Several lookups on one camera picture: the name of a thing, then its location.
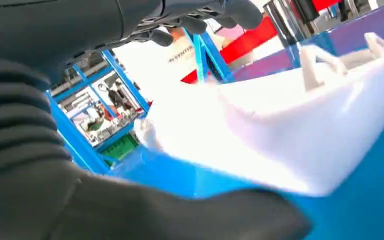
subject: blue metal frame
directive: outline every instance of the blue metal frame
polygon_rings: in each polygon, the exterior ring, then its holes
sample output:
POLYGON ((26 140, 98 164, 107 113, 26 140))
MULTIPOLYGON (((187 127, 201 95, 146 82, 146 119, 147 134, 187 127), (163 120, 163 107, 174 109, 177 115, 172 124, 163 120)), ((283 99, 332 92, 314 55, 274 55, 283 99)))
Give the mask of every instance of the blue metal frame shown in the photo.
POLYGON ((199 35, 193 35, 193 45, 195 48, 195 60, 196 60, 196 75, 198 76, 198 83, 208 82, 208 64, 207 53, 203 47, 203 43, 199 38, 199 35))
POLYGON ((102 97, 99 95, 99 93, 95 90, 95 88, 92 86, 91 81, 86 77, 86 75, 83 73, 83 71, 76 65, 73 65, 73 69, 77 72, 77 74, 81 77, 81 79, 89 86, 89 88, 95 93, 95 95, 98 97, 99 101, 102 105, 108 110, 109 114, 113 118, 117 118, 116 113, 110 108, 110 106, 102 99, 102 97))
MULTIPOLYGON (((103 78, 105 75, 110 74, 112 71, 113 71, 113 69, 111 67, 106 67, 103 70, 99 71, 98 73, 95 73, 94 75, 90 76, 88 78, 89 82, 91 84, 93 84, 94 82, 103 78)), ((72 87, 70 87, 70 89, 63 91, 63 92, 57 94, 56 96, 53 96, 53 99, 58 103, 64 99, 70 97, 74 93, 86 88, 87 86, 88 85, 86 84, 86 82, 81 81, 77 84, 74 84, 72 87)))
POLYGON ((60 109, 49 92, 47 92, 46 95, 49 99, 51 114, 56 121, 58 131, 64 138, 66 146, 73 155, 75 163, 82 168, 89 169, 95 174, 107 173, 110 170, 110 167, 102 160, 100 155, 79 132, 74 123, 72 123, 60 109))
POLYGON ((208 64, 207 64, 207 55, 211 59, 211 62, 214 64, 217 72, 221 76, 222 83, 232 83, 235 82, 235 79, 232 76, 232 72, 229 69, 229 66, 226 64, 222 55, 220 54, 217 46, 214 44, 208 32, 202 34, 194 34, 193 37, 189 34, 188 31, 183 29, 186 36, 193 43, 195 49, 195 59, 197 64, 197 75, 198 82, 206 82, 208 80, 208 64))
POLYGON ((130 93, 133 95, 134 99, 140 105, 145 113, 149 112, 150 106, 145 98, 139 93, 136 87, 133 85, 133 82, 127 77, 124 73, 122 67, 117 63, 116 59, 111 55, 110 51, 104 50, 101 52, 102 57, 108 62, 108 64, 112 67, 130 93))

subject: metal pole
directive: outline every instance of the metal pole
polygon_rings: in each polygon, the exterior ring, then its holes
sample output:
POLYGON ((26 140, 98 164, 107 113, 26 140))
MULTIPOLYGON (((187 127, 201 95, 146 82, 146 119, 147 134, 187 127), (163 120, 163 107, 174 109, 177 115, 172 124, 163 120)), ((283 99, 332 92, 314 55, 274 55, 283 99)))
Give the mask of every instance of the metal pole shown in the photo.
POLYGON ((311 36, 299 23, 300 20, 295 16, 288 0, 270 0, 263 8, 285 48, 311 36))
POLYGON ((209 70, 211 71, 211 69, 209 69, 207 65, 206 55, 208 55, 210 60, 214 64, 217 72, 220 74, 221 81, 223 83, 235 82, 235 79, 233 78, 229 66, 226 64, 225 60, 223 59, 222 55, 220 54, 219 50, 217 49, 208 32, 204 32, 200 35, 192 35, 184 28, 183 31, 185 35, 189 38, 190 42, 193 44, 195 50, 195 59, 197 64, 196 73, 198 75, 198 81, 200 80, 200 76, 202 76, 202 73, 199 72, 199 69, 206 70, 204 76, 207 76, 209 70))
POLYGON ((232 73, 228 65, 226 64, 225 60, 223 59, 222 55, 220 54, 219 50, 217 49, 210 35, 207 32, 204 32, 200 35, 197 35, 197 38, 201 42, 201 47, 205 49, 206 54, 208 54, 215 68, 220 74, 223 83, 235 82, 235 80, 232 78, 232 73))
POLYGON ((193 35, 193 46, 195 48, 196 74, 198 83, 208 82, 207 53, 198 35, 193 35))
POLYGON ((346 0, 348 2, 349 9, 351 10, 351 13, 354 17, 358 17, 359 10, 357 9, 356 4, 354 3, 354 0, 346 0))
POLYGON ((102 97, 99 95, 99 93, 95 90, 95 88, 92 86, 91 82, 89 79, 86 77, 86 75, 83 73, 83 71, 77 66, 74 65, 73 69, 77 72, 77 74, 81 77, 81 79, 89 86, 89 88, 95 93, 95 95, 98 97, 99 101, 102 103, 102 105, 108 110, 109 114, 113 118, 117 118, 116 113, 110 108, 110 106, 102 99, 102 97))
POLYGON ((64 138, 68 150, 73 154, 76 163, 81 167, 88 168, 95 174, 107 173, 110 167, 77 130, 74 123, 60 109, 49 92, 46 93, 46 96, 49 99, 51 114, 56 121, 58 131, 64 138))
POLYGON ((145 113, 148 113, 150 110, 150 106, 145 98, 139 93, 136 87, 133 85, 132 81, 127 77, 124 73, 122 67, 117 63, 116 59, 114 59, 113 55, 111 55, 110 51, 104 50, 101 52, 102 57, 107 61, 107 63, 112 67, 114 72, 118 75, 121 81, 124 83, 126 88, 133 95, 134 99, 140 105, 145 113))

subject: blue surface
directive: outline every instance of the blue surface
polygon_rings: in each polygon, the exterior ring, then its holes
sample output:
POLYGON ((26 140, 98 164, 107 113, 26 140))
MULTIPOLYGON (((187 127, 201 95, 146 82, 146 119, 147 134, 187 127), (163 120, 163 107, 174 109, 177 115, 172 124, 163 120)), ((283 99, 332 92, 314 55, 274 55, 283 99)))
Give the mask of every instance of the blue surface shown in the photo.
MULTIPOLYGON (((384 7, 302 44, 314 43, 342 55, 365 48, 366 32, 384 38, 384 7)), ((247 80, 296 68, 296 57, 293 48, 289 48, 235 72, 235 77, 247 80)), ((256 187, 143 147, 131 152, 109 174, 186 198, 206 198, 256 187)), ((384 240, 384 131, 357 169, 332 195, 311 198, 282 194, 313 221, 314 229, 306 240, 384 240)))

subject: gloved hand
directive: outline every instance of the gloved hand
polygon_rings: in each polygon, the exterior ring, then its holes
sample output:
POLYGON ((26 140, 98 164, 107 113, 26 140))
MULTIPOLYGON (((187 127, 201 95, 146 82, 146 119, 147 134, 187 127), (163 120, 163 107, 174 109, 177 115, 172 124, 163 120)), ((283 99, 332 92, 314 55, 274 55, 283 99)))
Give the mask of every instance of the gloved hand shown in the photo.
POLYGON ((160 15, 143 19, 126 42, 152 40, 161 46, 168 46, 173 41, 172 37, 157 27, 183 27, 193 34, 201 34, 206 30, 206 19, 215 19, 224 28, 234 28, 239 24, 247 30, 258 27, 263 19, 258 8, 249 0, 166 0, 164 6, 160 15))

